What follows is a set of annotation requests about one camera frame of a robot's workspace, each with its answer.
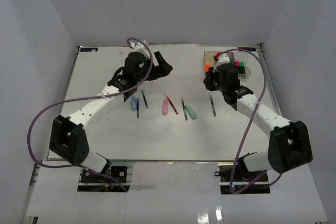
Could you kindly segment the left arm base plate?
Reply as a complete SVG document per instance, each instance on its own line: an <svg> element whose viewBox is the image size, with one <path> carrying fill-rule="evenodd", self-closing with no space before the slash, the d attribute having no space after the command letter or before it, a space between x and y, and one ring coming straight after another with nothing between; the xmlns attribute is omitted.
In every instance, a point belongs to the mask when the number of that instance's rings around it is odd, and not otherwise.
<svg viewBox="0 0 336 224"><path fill-rule="evenodd" d="M122 187L113 179L98 176L82 169L77 191L90 193L126 193L130 189L131 173L127 166L112 166L107 169L107 175L117 180Z"/></svg>

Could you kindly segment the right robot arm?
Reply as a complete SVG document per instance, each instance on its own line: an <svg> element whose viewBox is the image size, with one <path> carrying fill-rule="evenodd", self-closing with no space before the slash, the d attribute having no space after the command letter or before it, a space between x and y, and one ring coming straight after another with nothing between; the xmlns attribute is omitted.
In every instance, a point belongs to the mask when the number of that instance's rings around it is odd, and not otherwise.
<svg viewBox="0 0 336 224"><path fill-rule="evenodd" d="M258 102L251 89L240 84L238 72L230 63L210 67L204 84L209 91L220 91L224 101L234 110L250 118L269 138L268 149L240 157L237 175L247 182L259 170L274 170L279 174L308 164L313 154L307 126L292 122Z"/></svg>

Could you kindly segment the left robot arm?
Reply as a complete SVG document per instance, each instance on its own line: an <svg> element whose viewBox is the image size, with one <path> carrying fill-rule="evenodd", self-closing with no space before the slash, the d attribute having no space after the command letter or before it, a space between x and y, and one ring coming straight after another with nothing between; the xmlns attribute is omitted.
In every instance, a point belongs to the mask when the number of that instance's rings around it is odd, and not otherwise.
<svg viewBox="0 0 336 224"><path fill-rule="evenodd" d="M92 170L98 181L108 180L111 175L108 160L89 147L87 133L133 95L141 80L152 81L170 74L173 67L160 52L154 55L156 66L150 65L150 59L141 52L129 53L124 66L115 72L97 99L67 117L57 116L52 123L49 149L73 166Z"/></svg>

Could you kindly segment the purple pen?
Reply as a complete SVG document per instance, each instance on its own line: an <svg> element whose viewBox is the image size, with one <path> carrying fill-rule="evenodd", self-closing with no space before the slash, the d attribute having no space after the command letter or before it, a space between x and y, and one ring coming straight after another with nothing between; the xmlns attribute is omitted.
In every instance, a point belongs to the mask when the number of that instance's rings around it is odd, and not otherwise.
<svg viewBox="0 0 336 224"><path fill-rule="evenodd" d="M182 104L182 109L183 109L184 118L185 118L185 120L187 121L187 120L188 120L188 117L187 117L187 112L186 112L186 108L185 108L184 99L183 99L182 96L181 96L181 104Z"/></svg>

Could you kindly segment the green pen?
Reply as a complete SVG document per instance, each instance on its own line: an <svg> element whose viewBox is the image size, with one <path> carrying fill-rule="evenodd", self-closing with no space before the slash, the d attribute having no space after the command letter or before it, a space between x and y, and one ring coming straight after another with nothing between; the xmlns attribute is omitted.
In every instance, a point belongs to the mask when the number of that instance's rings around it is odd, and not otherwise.
<svg viewBox="0 0 336 224"><path fill-rule="evenodd" d="M145 96L145 93L143 90L141 90L141 94L142 94L142 98L143 98L143 101L144 101L144 104L145 104L145 108L148 109L148 102L146 100L146 96Z"/></svg>

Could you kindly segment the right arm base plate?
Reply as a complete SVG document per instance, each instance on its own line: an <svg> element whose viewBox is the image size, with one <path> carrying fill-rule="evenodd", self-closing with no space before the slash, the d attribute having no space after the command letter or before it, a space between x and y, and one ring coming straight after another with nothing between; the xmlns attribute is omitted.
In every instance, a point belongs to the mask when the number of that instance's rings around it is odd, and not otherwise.
<svg viewBox="0 0 336 224"><path fill-rule="evenodd" d="M233 184L230 185L230 175L232 172L232 165L221 165L218 167L218 171L214 173L215 177L219 178L220 181L220 192L222 195L231 195L232 191L239 191L252 180L254 180L259 175L262 175L256 182L254 182L246 190L242 191L241 194L269 194L269 179L268 175L264 174L263 171L244 173L240 168L236 168L233 178Z"/></svg>

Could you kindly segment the red pen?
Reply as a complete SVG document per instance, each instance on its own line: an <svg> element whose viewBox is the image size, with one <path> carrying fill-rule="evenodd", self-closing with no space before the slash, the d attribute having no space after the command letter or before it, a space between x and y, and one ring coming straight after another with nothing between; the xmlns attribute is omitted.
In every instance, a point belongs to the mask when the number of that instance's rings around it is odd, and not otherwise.
<svg viewBox="0 0 336 224"><path fill-rule="evenodd" d="M175 112L176 115L178 115L178 110L176 109L176 107L174 106L173 102L171 101L170 97L167 94L163 94L164 97L167 99L168 103L170 104L170 106L172 107L173 111Z"/></svg>

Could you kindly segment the dark blue pen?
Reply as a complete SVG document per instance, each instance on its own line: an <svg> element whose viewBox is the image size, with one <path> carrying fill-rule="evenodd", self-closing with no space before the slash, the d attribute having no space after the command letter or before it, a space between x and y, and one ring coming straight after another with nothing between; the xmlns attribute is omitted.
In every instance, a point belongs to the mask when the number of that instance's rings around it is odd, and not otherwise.
<svg viewBox="0 0 336 224"><path fill-rule="evenodd" d="M136 98L137 118L140 118L139 98Z"/></svg>

